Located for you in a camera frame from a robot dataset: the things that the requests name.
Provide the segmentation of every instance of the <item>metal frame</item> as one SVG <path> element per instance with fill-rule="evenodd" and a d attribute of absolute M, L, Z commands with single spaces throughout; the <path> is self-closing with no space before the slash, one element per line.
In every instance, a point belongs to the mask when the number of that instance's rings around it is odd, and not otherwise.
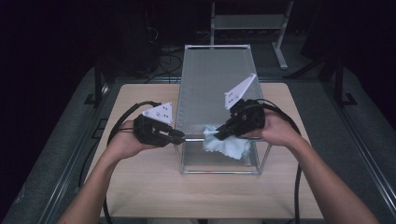
<path fill-rule="evenodd" d="M 211 24 L 210 24 L 210 44 L 215 44 L 216 30 L 238 30 L 238 29 L 278 29 L 279 36 L 276 42 L 272 43 L 274 53 L 276 55 L 279 66 L 282 70 L 289 69 L 285 57 L 283 56 L 280 46 L 285 36 L 288 26 L 289 17 L 294 1 L 288 2 L 285 13 L 275 15 L 232 15 L 232 16 L 216 16 L 216 4 L 212 2 Z"/>

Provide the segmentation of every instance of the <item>wooden table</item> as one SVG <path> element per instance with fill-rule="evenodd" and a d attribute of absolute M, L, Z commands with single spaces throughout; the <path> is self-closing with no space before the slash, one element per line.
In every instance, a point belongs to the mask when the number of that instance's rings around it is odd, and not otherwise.
<path fill-rule="evenodd" d="M 304 125 L 283 83 L 263 83 L 265 99 L 291 116 L 307 139 Z M 119 117 L 135 103 L 173 102 L 176 115 L 178 84 L 125 85 L 107 122 L 92 167 L 106 148 L 109 132 Z M 129 117 L 134 119 L 149 105 Z M 261 175 L 182 175 L 172 145 L 146 150 L 121 161 L 107 193 L 113 217 L 190 218 L 293 218 L 297 161 L 284 147 L 273 147 Z M 305 177 L 300 186 L 301 218 L 322 218 Z"/>

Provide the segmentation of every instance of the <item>white cloth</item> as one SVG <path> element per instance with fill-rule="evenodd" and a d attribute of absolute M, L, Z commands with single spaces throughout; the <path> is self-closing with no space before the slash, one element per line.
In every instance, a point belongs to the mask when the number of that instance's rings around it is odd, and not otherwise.
<path fill-rule="evenodd" d="M 218 131 L 216 131 L 216 127 L 209 125 L 205 127 L 204 150 L 211 152 L 218 151 L 236 160 L 241 160 L 248 156 L 250 150 L 249 140 L 229 136 L 223 141 L 220 141 L 214 136 L 215 133 L 218 133 Z"/>

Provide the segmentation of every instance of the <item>transparent container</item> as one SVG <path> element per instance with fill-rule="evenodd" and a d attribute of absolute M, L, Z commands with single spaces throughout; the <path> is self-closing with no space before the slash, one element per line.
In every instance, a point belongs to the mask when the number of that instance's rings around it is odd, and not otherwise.
<path fill-rule="evenodd" d="M 224 93 L 250 74 L 257 74 L 250 45 L 186 46 L 176 117 L 176 129 L 186 134 L 186 142 L 175 146 L 181 173 L 262 173 L 271 148 L 263 142 L 251 142 L 241 160 L 203 149 L 205 126 L 219 127 L 230 118 Z M 262 98 L 256 77 L 243 99 Z"/>

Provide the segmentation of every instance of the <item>metal stand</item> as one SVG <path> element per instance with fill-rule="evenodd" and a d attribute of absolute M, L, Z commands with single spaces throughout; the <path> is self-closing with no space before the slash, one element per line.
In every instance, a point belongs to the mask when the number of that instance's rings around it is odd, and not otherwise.
<path fill-rule="evenodd" d="M 210 45 L 215 44 L 216 30 L 279 30 L 276 42 L 272 43 L 277 61 L 282 70 L 287 70 L 283 53 L 280 46 L 288 26 L 289 17 L 294 1 L 290 0 L 284 14 L 274 15 L 216 15 L 216 4 L 212 2 L 212 15 L 210 24 Z"/>
<path fill-rule="evenodd" d="M 343 60 L 339 53 L 332 52 L 323 57 L 318 58 L 317 60 L 309 63 L 304 66 L 297 72 L 285 76 L 283 78 L 297 78 L 304 75 L 306 72 L 315 68 L 316 66 L 324 63 L 323 68 L 318 74 L 318 79 L 321 82 L 329 82 L 332 78 L 332 75 L 335 74 L 335 84 L 334 84 L 334 98 L 337 104 L 341 107 L 345 105 L 356 105 L 356 101 L 353 98 L 352 94 L 346 93 L 347 100 L 343 100 L 343 79 L 344 79 L 344 66 Z"/>

